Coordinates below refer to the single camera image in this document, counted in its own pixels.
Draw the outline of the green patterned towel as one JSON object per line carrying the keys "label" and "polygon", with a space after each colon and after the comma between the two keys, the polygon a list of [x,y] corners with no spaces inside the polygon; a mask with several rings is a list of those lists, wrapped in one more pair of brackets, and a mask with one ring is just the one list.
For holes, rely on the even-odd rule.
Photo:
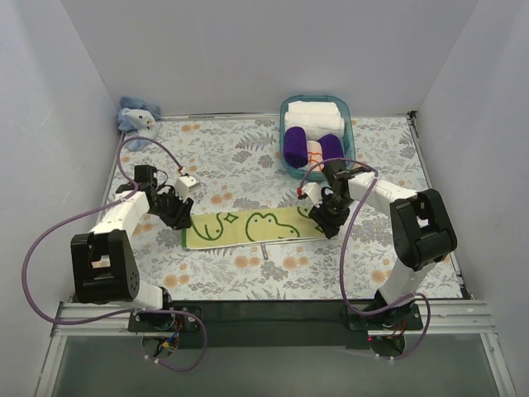
{"label": "green patterned towel", "polygon": [[182,246],[207,250],[263,242],[323,239],[309,207],[267,208],[193,215]]}

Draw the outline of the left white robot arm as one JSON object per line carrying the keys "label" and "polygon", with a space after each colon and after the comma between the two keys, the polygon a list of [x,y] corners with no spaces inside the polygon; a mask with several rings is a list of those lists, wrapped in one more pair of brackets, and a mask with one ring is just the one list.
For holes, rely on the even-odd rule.
{"label": "left white robot arm", "polygon": [[129,309],[146,309],[149,323],[165,331],[176,319],[169,293],[141,279],[130,239],[145,215],[158,217],[175,231],[190,228],[190,191],[198,181],[183,174],[173,185],[160,187],[157,174],[152,165],[136,166],[134,179],[118,187],[117,204],[90,232],[74,236],[70,250],[80,303],[117,303]]}

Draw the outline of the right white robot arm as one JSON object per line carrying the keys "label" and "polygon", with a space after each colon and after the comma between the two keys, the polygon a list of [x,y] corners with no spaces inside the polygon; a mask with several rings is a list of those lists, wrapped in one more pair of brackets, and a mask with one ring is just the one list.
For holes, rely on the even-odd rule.
{"label": "right white robot arm", "polygon": [[382,328],[402,322],[404,310],[421,298],[418,287],[427,274],[457,247],[457,237],[441,194],[435,189],[416,191],[399,187],[357,160],[332,158],[320,162],[326,186],[302,180],[297,193],[310,199],[309,217],[326,238],[341,227],[352,233],[355,220],[369,206],[390,220],[393,249],[397,255],[391,275],[377,290],[371,305],[356,308],[345,299],[346,312],[375,321]]}

